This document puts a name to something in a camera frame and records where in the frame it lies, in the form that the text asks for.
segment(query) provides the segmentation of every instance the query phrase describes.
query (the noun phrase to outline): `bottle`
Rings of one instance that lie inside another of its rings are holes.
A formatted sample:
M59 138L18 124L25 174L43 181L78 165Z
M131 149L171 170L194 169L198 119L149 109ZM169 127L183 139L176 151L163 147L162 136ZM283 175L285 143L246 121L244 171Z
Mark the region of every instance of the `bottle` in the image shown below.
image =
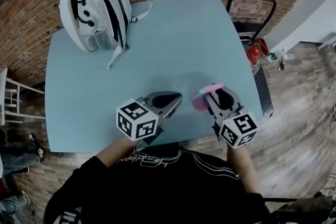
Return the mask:
M286 57L285 55L286 55L285 49L282 48L282 50L271 52L271 54L267 56L267 60L269 62L275 62L281 59L281 57L284 57L284 58L288 57L288 56Z

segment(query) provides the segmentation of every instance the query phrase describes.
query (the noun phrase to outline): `white chair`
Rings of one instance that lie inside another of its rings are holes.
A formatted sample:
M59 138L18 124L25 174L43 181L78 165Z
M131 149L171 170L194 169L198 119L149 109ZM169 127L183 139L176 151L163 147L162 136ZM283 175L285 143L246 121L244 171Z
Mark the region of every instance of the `white chair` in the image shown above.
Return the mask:
M24 118L45 119L46 117L44 116L35 116L35 115L27 115L27 114L20 113L20 103L22 103L22 101L20 100L20 89L21 88L29 89L29 90L39 92L42 94L44 94L44 92L8 78L7 72L8 72L8 68L5 68L5 70L2 71L0 74L0 111L1 111L0 126L5 125L6 122L24 123L23 121L5 120L5 115L24 117ZM16 85L16 89L7 89L6 83L12 83ZM16 109L16 112L5 110L6 108L9 108L9 109L14 108Z

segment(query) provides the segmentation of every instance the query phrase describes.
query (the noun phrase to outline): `black and white pattern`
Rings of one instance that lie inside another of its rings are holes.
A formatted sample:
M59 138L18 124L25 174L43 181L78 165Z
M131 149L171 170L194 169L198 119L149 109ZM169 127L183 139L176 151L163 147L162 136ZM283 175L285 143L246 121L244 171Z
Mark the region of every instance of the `black and white pattern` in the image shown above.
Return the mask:
M122 114L118 113L118 127L129 137L132 137L132 123Z
M236 117L233 120L242 134L246 134L257 128L256 124L248 114Z
M139 123L136 127L135 139L153 134L155 129L155 121L156 120Z
M240 141L239 141L239 144L238 146L241 146L241 145L245 145L246 143L250 142L253 137L256 135L257 132L253 132L251 134L248 134L246 136L243 136Z
M227 127L226 125L223 126L222 132L220 133L220 135L231 145L233 146L237 139L238 136L232 132L229 127Z
M120 110L124 112L127 116L129 116L132 120L136 120L148 113L147 109L140 106L136 102L128 104L127 106L124 106Z

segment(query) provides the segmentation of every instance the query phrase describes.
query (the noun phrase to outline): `forearm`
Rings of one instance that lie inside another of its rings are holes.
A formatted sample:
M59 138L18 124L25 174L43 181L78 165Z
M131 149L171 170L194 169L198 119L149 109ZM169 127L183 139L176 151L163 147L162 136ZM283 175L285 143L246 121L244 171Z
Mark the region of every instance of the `forearm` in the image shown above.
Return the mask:
M253 166L247 147L232 149L228 146L227 162L238 173L247 193L261 193L257 172Z
M131 141L126 136L115 140L112 144L99 152L96 157L101 160L106 167L110 167L118 160L132 153L139 141Z

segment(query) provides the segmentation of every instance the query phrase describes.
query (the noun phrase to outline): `person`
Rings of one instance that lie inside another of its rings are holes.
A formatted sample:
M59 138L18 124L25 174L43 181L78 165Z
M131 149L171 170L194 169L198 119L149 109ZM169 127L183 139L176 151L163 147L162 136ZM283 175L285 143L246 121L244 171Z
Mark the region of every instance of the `person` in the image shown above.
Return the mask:
M224 161L177 143L136 145L122 136L75 169L48 202L44 223L258 223L269 215L245 146L229 147Z
M45 150L37 143L35 134L31 133L27 143L10 142L2 145L0 156L3 169L0 176L2 176L41 162L44 159Z
M30 200L24 190L22 195L12 196L0 201L0 223L16 223L12 218L13 214L22 211L30 205Z

